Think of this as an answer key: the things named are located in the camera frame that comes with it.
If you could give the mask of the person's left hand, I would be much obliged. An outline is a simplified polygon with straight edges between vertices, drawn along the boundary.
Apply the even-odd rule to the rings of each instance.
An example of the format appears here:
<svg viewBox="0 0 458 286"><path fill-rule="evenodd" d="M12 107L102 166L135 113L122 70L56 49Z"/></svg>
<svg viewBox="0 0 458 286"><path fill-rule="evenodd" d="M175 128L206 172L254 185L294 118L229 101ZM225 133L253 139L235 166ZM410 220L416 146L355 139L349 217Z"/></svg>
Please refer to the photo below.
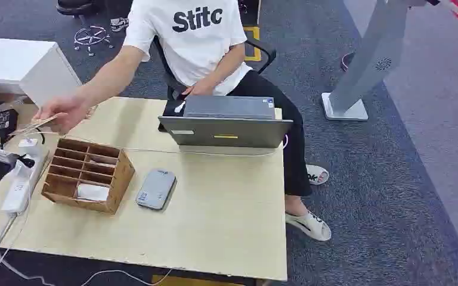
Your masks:
<svg viewBox="0 0 458 286"><path fill-rule="evenodd" d="M202 79L192 86L188 86L182 95L213 95L216 83L209 79Z"/></svg>

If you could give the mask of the person's right hand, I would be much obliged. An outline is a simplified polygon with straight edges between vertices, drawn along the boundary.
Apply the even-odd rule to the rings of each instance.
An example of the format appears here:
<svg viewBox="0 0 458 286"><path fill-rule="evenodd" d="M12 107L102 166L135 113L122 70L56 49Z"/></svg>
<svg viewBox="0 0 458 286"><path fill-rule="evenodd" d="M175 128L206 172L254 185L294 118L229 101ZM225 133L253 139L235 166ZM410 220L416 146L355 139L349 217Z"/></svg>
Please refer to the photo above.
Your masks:
<svg viewBox="0 0 458 286"><path fill-rule="evenodd" d="M54 98L39 108L33 120L56 116L47 125L53 132L66 134L86 117L90 108L90 101L77 95Z"/></svg>

